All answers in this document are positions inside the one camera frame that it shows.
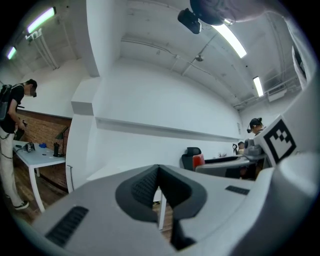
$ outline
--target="brick wall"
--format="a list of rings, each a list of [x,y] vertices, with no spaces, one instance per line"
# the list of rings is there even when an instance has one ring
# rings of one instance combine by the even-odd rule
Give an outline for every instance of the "brick wall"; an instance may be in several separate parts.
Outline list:
[[[70,127],[71,119],[56,117],[46,114],[28,112],[18,109],[18,116],[27,122],[27,129],[21,141],[33,143],[46,143],[47,148],[53,150],[54,143],[60,144],[59,153],[62,153],[62,139],[55,137],[66,127]],[[64,154],[67,152],[69,129],[64,133]],[[41,167],[40,174],[48,180],[67,189],[66,165],[65,163],[53,166]]]

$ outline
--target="black shirt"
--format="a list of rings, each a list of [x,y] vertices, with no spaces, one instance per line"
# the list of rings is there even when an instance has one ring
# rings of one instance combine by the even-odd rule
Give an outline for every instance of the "black shirt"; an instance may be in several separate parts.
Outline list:
[[[15,108],[15,111],[17,111],[18,105],[21,104],[21,100],[23,99],[24,95],[25,95],[25,89],[23,86],[17,85],[15,88],[13,88],[11,90],[9,101],[8,101],[8,111],[9,111],[12,99],[15,99],[15,101],[17,102],[17,107]],[[11,116],[8,113],[5,115],[4,120],[0,122],[1,128],[8,134],[15,133],[15,125],[16,125],[16,122],[11,119]]]

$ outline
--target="wall ledge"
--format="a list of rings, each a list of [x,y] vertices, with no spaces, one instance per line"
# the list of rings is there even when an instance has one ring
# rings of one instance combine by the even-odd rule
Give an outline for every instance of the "wall ledge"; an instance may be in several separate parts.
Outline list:
[[[169,137],[177,139],[212,141],[212,142],[238,142],[240,137],[228,137],[217,134],[210,134],[198,131],[183,130],[171,127],[149,125],[144,123],[135,123],[122,120],[109,119],[105,117],[95,117],[97,128],[131,134],[141,134],[158,137]]]

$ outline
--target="ceiling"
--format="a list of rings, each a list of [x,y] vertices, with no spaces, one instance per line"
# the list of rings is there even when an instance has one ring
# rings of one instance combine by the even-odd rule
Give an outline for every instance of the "ceiling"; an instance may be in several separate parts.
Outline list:
[[[57,15],[44,23],[42,33],[54,59],[59,65],[81,58],[69,19],[69,1],[42,1],[26,15],[10,42],[18,53],[11,61],[21,76],[47,66],[34,42],[28,42],[23,33],[39,12],[51,6],[56,7]],[[247,52],[239,58],[211,26],[202,23],[202,31],[196,35],[179,23],[178,13],[185,8],[190,8],[189,0],[128,0],[120,55],[188,77],[237,110],[260,100],[253,83],[256,76],[264,91],[281,83],[291,91],[300,88],[291,55],[293,42],[281,17],[268,13],[254,21],[229,26]],[[201,51],[203,61],[199,62],[195,58]]]

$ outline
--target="wooden floor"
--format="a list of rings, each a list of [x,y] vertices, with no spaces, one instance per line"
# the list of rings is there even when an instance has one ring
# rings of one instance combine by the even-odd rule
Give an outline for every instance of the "wooden floor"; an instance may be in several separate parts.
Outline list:
[[[22,200],[29,201],[29,207],[23,210],[15,210],[11,204],[10,199],[5,198],[4,200],[7,202],[7,206],[12,212],[12,214],[22,218],[29,224],[37,218],[38,215],[41,214],[36,199],[34,197],[34,193],[32,191],[31,182],[29,178],[29,171],[24,167],[24,164],[20,162],[19,159],[14,160],[14,176],[15,176],[15,183],[18,190],[18,193]],[[36,183],[38,186],[39,194],[42,199],[42,203],[44,208],[52,205],[54,202],[58,201],[59,199],[63,198],[67,195],[66,192],[56,188],[55,186],[51,185],[47,181],[45,181],[41,177],[35,177]],[[153,206],[153,210],[159,214],[160,204],[156,204]],[[164,216],[164,225],[162,234],[168,240],[171,239],[171,231],[172,231],[172,218],[173,218],[173,211],[171,207],[167,204],[165,209],[165,216]]]
[[[159,214],[160,204],[154,205],[152,209],[157,214]],[[173,211],[170,205],[167,203],[165,208],[163,229],[161,232],[168,242],[170,242],[170,239],[171,239],[172,222],[173,222]]]

